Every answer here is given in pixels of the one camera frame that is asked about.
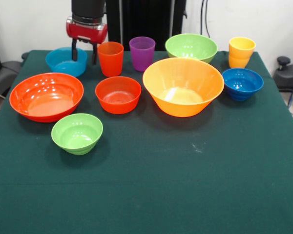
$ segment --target light blue bowl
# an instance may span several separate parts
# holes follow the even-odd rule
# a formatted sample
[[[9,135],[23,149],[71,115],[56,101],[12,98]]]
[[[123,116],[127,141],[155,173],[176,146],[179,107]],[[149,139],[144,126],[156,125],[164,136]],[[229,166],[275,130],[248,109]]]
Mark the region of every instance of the light blue bowl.
[[[73,61],[71,47],[59,48],[47,54],[45,62],[52,72],[60,72],[78,77],[86,70],[88,55],[82,49],[77,49],[77,52],[78,59]]]
[[[264,85],[263,78],[249,69],[232,68],[222,75],[228,95],[236,101],[245,101]]]

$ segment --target green bowl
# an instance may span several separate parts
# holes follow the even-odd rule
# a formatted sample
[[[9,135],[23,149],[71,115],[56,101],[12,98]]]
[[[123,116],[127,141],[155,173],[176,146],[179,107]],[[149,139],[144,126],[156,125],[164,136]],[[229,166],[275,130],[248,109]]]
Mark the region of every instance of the green bowl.
[[[60,148],[74,155],[87,154],[103,132],[101,121],[89,114],[73,114],[60,119],[52,128],[51,137]]]
[[[165,48],[170,58],[190,57],[209,63],[218,51],[217,44],[199,34],[178,34],[169,38]]]

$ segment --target red-orange bowl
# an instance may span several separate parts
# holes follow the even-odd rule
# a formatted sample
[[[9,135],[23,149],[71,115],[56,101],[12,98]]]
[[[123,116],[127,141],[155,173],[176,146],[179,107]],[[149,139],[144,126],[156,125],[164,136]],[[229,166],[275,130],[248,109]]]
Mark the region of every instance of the red-orange bowl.
[[[141,95],[141,85],[129,77],[110,77],[100,81],[95,94],[105,111],[125,114],[136,108]]]
[[[50,123],[72,113],[83,95],[83,84],[77,78],[45,73],[19,83],[10,94],[10,105],[32,121]]]

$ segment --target plastic bowl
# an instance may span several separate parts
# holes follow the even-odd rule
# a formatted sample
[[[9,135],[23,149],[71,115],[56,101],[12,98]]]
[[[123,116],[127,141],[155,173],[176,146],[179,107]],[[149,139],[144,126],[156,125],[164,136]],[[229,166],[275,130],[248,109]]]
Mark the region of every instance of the plastic bowl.
[[[129,77],[110,77],[97,85],[95,93],[104,110],[112,114],[125,114],[137,106],[141,85]]]
[[[217,53],[217,44],[199,34],[178,34],[169,38],[165,48],[170,58],[187,57],[209,63]]]
[[[103,132],[101,121],[89,114],[73,114],[58,121],[51,137],[60,148],[74,155],[87,154],[99,141]]]
[[[36,75],[19,83],[11,92],[10,105],[36,122],[55,122],[72,113],[84,94],[82,83],[62,73]]]
[[[88,55],[82,49],[77,49],[77,53],[77,61],[73,61],[72,48],[60,48],[48,53],[45,57],[45,62],[52,72],[60,72],[78,77],[86,70]]]
[[[263,78],[249,69],[228,69],[223,72],[223,78],[227,93],[236,101],[245,101],[264,85]]]
[[[201,112],[224,89],[216,68],[192,58],[167,58],[149,66],[143,84],[167,114],[189,117]]]

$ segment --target cup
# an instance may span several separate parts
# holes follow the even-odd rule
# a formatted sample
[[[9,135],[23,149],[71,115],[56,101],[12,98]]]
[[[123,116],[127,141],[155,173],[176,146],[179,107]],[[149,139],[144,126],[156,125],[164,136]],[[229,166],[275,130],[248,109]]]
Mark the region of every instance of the cup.
[[[98,55],[103,75],[119,76],[122,73],[124,47],[118,42],[105,42],[98,46]]]
[[[153,63],[155,41],[148,37],[136,37],[130,40],[129,46],[134,69],[144,72]]]
[[[229,67],[245,68],[255,47],[256,43],[249,38],[232,38],[229,41]]]

